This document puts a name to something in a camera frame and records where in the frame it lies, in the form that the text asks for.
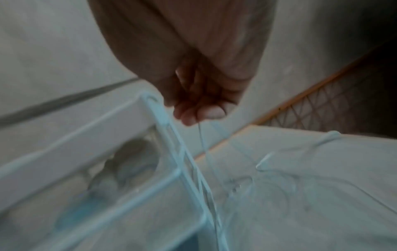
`string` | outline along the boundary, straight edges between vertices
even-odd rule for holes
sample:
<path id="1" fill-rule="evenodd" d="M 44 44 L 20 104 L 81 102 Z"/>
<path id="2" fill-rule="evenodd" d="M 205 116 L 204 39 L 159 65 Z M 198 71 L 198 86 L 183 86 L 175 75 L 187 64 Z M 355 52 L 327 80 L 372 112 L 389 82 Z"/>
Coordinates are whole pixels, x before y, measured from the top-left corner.
<path id="1" fill-rule="evenodd" d="M 225 129 L 223 129 L 218 123 L 215 122 L 211 122 L 210 123 L 213 128 L 215 130 L 217 130 L 223 137 L 225 137 L 225 139 L 227 139 L 230 144 L 232 145 L 232 147 L 234 149 L 236 149 L 238 152 L 240 152 L 244 157 L 246 157 L 247 159 L 250 160 L 250 162 L 255 163 L 254 158 L 251 157 L 251 155 L 248 153 L 247 148 L 240 144 L 239 142 L 237 142 L 236 140 L 234 140 L 231 136 L 230 133 L 228 133 Z M 202 128 L 201 125 L 198 125 L 199 128 L 199 135 L 200 135 L 200 140 L 201 140 L 201 144 L 202 147 L 204 149 L 205 152 L 205 156 L 206 156 L 206 160 L 207 160 L 207 165 L 209 166 L 209 168 L 211 169 L 211 171 L 214 173 L 214 176 L 216 177 L 216 179 L 219 181 L 219 183 L 221 183 L 222 188 L 225 190 L 225 192 L 227 192 L 228 194 L 232 194 L 231 191 L 228 191 L 224 185 L 224 179 L 221 178 L 220 172 L 216 169 L 214 161 L 211 159 L 210 154 L 208 152 L 208 148 L 205 144 L 205 140 L 204 140 L 204 136 L 203 136 L 203 132 L 202 132 Z M 371 193 L 367 192 L 365 189 L 357 186 L 356 184 L 345 180 L 345 179 L 340 179 L 340 178 L 335 178 L 335 177 L 324 177 L 321 175 L 298 175 L 295 173 L 290 173 L 290 172 L 285 172 L 285 171 L 281 171 L 281 170 L 275 170 L 275 169 L 270 169 L 269 168 L 269 164 L 268 161 L 275 155 L 279 154 L 279 153 L 283 153 L 283 152 L 289 152 L 289 151 L 296 151 L 299 149 L 306 149 L 306 150 L 310 150 L 310 149 L 314 149 L 317 148 L 318 146 L 331 142 L 333 140 L 336 139 L 340 139 L 341 134 L 337 131 L 330 131 L 324 135 L 322 135 L 318 140 L 315 140 L 313 142 L 308 142 L 305 144 L 301 144 L 298 146 L 293 146 L 293 147 L 288 147 L 288 148 L 283 148 L 280 150 L 276 150 L 276 151 L 272 151 L 270 153 L 267 153 L 259 162 L 257 162 L 255 169 L 258 172 L 262 172 L 262 173 L 278 173 L 279 175 L 284 175 L 284 176 L 289 176 L 292 177 L 294 179 L 300 178 L 300 179 L 316 179 L 316 180 L 323 180 L 323 181 L 328 181 L 328 182 L 334 182 L 334 183 L 339 183 L 339 184 L 345 184 L 351 187 L 354 187 L 355 189 L 357 189 L 358 191 L 360 191 L 361 193 L 365 194 L 367 197 L 371 198 L 374 202 L 376 202 L 377 204 L 381 205 L 383 208 L 387 209 L 388 211 L 390 211 L 391 213 L 397 215 L 397 210 L 391 206 L 389 206 L 388 204 L 382 202 L 380 199 L 376 198 L 375 196 L 373 196 Z M 225 231 L 228 229 L 234 215 L 237 213 L 243 199 L 247 196 L 249 196 L 249 193 L 253 191 L 254 189 L 254 179 L 253 177 L 249 176 L 250 179 L 252 180 L 252 185 L 249 186 L 247 188 L 247 190 L 240 196 L 240 198 L 237 200 L 236 202 L 236 206 L 235 208 L 232 210 L 232 212 L 229 214 L 229 216 L 226 217 L 226 220 L 224 222 L 224 225 L 222 226 L 222 228 L 218 231 L 216 230 L 216 235 L 217 235 L 217 242 L 220 242 L 220 239 L 223 238 Z"/>

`hand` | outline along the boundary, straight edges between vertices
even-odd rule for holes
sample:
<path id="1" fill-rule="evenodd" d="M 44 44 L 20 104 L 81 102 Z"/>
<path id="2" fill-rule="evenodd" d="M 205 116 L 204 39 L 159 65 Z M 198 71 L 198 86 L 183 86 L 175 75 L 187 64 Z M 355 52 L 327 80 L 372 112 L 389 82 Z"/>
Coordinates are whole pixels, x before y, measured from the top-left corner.
<path id="1" fill-rule="evenodd" d="M 255 76 L 276 0 L 89 0 L 118 60 L 187 126 L 228 115 Z"/>

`gray wall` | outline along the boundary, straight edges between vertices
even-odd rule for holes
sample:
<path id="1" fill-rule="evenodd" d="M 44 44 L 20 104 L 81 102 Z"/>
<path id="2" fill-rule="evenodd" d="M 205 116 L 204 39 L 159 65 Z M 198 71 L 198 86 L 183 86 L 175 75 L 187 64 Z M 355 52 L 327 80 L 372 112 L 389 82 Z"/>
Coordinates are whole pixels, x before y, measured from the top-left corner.
<path id="1" fill-rule="evenodd" d="M 397 32 L 394 0 L 279 0 L 258 76 L 221 124 L 236 131 Z M 132 77 L 82 0 L 0 0 L 0 114 Z M 0 163 L 44 147 L 127 101 L 141 82 L 0 131 Z M 210 144 L 221 136 L 205 125 Z M 193 154 L 197 127 L 178 128 Z"/>

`tiled floor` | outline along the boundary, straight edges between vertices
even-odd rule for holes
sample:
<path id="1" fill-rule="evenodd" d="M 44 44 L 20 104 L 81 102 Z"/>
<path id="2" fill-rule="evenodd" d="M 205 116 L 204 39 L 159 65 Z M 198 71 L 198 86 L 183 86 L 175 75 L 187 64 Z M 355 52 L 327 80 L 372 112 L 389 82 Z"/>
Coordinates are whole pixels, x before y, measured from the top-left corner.
<path id="1" fill-rule="evenodd" d="M 263 125 L 396 137 L 396 70 L 397 53 L 387 45 Z"/>

